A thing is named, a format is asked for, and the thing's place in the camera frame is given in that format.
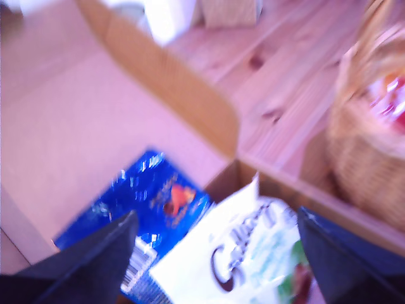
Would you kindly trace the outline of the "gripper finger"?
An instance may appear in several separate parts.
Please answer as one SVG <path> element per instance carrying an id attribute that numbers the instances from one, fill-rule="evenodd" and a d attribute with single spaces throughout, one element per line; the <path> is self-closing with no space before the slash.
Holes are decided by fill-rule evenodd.
<path id="1" fill-rule="evenodd" d="M 18 274 L 19 303 L 114 303 L 135 245 L 134 211 Z"/>
<path id="2" fill-rule="evenodd" d="M 305 207 L 298 228 L 326 303 L 404 303 L 404 257 Z"/>

